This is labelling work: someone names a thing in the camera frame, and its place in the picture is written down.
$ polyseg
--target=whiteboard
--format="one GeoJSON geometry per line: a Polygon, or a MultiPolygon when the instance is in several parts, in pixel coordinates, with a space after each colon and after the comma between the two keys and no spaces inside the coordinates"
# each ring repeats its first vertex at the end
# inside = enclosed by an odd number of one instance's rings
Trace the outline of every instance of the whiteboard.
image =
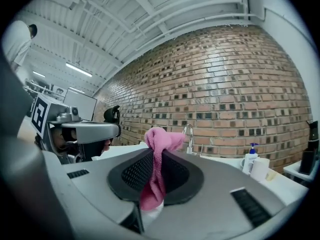
{"type": "Polygon", "coordinates": [[[79,93],[77,91],[68,89],[64,97],[64,104],[68,106],[75,106],[78,108],[81,119],[92,121],[97,99],[79,93]]]}

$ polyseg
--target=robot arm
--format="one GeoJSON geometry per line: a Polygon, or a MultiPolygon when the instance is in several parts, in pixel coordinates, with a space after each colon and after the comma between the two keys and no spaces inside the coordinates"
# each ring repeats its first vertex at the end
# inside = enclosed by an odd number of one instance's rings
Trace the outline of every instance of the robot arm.
{"type": "Polygon", "coordinates": [[[40,137],[41,149],[55,153],[62,164],[91,161],[101,155],[106,140],[121,134],[119,124],[82,121],[76,107],[43,94],[35,101],[31,124],[40,137]],[[61,132],[58,136],[65,151],[57,145],[56,131],[61,132]]]}

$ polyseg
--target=black slot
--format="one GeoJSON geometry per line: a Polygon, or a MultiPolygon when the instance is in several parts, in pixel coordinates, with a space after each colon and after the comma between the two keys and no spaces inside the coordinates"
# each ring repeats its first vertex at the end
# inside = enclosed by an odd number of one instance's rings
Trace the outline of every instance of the black slot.
{"type": "Polygon", "coordinates": [[[67,173],[67,175],[69,176],[70,179],[73,179],[73,178],[76,178],[76,177],[80,177],[82,175],[86,175],[88,173],[89,172],[86,169],[82,169],[82,170],[69,172],[69,173],[67,173]]]}
{"type": "Polygon", "coordinates": [[[231,192],[234,200],[240,206],[245,216],[253,227],[258,227],[271,218],[271,215],[264,209],[246,189],[239,189],[231,192]]]}
{"type": "Polygon", "coordinates": [[[144,232],[139,204],[136,204],[133,212],[121,223],[121,226],[138,234],[144,232]]]}

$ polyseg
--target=soap dispenser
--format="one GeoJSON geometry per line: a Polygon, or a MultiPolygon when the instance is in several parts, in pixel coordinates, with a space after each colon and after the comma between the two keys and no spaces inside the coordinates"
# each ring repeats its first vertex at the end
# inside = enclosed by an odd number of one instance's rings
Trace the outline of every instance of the soap dispenser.
{"type": "Polygon", "coordinates": [[[244,157],[244,165],[242,172],[249,175],[252,169],[252,165],[254,160],[258,157],[258,154],[256,153],[255,146],[258,145],[257,143],[250,143],[251,149],[249,153],[245,154],[244,157]]]}

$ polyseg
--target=white wall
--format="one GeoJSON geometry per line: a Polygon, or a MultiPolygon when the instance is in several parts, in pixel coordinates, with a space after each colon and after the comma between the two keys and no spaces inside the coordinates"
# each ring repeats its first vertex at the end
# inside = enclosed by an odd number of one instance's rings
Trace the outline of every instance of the white wall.
{"type": "Polygon", "coordinates": [[[25,66],[19,66],[16,75],[23,84],[25,84],[26,79],[32,79],[33,77],[31,71],[25,66]]]}
{"type": "Polygon", "coordinates": [[[288,0],[249,0],[251,20],[268,32],[290,56],[309,96],[314,121],[320,120],[320,63],[303,20],[288,0]]]}

